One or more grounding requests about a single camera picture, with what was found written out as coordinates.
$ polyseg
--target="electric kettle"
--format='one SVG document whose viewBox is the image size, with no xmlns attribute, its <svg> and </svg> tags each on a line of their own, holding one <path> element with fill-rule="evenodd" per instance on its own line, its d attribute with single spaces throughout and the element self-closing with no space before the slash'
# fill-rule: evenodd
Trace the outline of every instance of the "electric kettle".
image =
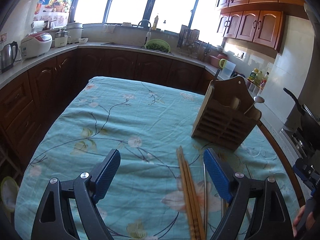
<svg viewBox="0 0 320 240">
<path fill-rule="evenodd" d="M 0 73 L 6 72 L 13 67 L 13 63 L 16 60 L 18 53 L 18 44 L 17 42 L 12 42 L 4 46 L 3 50 L 0 51 Z"/>
</svg>

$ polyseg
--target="spoon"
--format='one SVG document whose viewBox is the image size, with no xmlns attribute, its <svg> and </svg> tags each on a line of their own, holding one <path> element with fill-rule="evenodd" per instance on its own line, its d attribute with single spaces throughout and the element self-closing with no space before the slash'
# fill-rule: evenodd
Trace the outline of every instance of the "spoon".
<svg viewBox="0 0 320 240">
<path fill-rule="evenodd" d="M 254 100 L 254 103 L 252 104 L 252 106 L 249 107 L 249 109 L 247 111 L 244 112 L 244 114 L 246 114 L 254 106 L 255 103 L 259 103 L 259 104 L 264 103 L 264 98 L 259 97 L 259 96 L 254 97 L 253 100 Z"/>
</svg>

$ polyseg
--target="blue floral tablecloth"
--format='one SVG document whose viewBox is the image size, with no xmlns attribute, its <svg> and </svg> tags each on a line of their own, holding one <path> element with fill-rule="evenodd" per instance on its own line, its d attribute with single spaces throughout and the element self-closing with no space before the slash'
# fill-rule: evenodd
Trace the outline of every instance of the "blue floral tablecloth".
<svg viewBox="0 0 320 240">
<path fill-rule="evenodd" d="M 191 138 L 204 96 L 150 83 L 95 77 L 55 121 L 36 150 L 17 198 L 15 228 L 30 239 L 36 211 L 52 177 L 75 179 L 101 162 L 110 149 L 121 164 L 98 210 L 114 239 L 190 239 L 176 148 L 183 148 L 204 207 L 203 151 L 213 148 L 235 171 L 254 179 L 274 176 L 291 218 L 299 208 L 276 153 L 255 127 L 235 151 Z M 221 220 L 221 199 L 208 177 L 210 239 Z M 81 239 L 87 239 L 71 200 Z M 253 201 L 248 210 L 252 213 Z M 244 219 L 239 238 L 248 226 Z"/>
</svg>

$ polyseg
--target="fruit poster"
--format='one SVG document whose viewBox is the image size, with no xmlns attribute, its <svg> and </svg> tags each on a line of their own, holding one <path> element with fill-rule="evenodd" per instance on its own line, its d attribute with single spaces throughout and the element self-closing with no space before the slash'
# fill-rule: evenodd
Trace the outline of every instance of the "fruit poster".
<svg viewBox="0 0 320 240">
<path fill-rule="evenodd" d="M 39 0 L 34 21 L 54 21 L 52 26 L 67 25 L 72 0 Z"/>
</svg>

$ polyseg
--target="human hand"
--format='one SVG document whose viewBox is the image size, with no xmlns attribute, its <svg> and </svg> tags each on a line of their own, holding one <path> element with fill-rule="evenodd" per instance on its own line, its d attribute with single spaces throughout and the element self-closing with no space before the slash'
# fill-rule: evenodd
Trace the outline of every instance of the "human hand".
<svg viewBox="0 0 320 240">
<path fill-rule="evenodd" d="M 303 206 L 302 208 L 299 209 L 299 212 L 296 216 L 296 218 L 294 219 L 293 223 L 292 223 L 292 230 L 293 230 L 293 237 L 296 237 L 297 235 L 297 225 L 299 224 L 303 214 L 304 214 L 304 210 L 305 210 L 306 206 Z M 313 224 L 315 223 L 315 219 L 313 217 L 313 212 L 311 212 L 308 215 L 307 221 L 306 221 L 306 229 L 310 230 L 313 226 Z"/>
</svg>

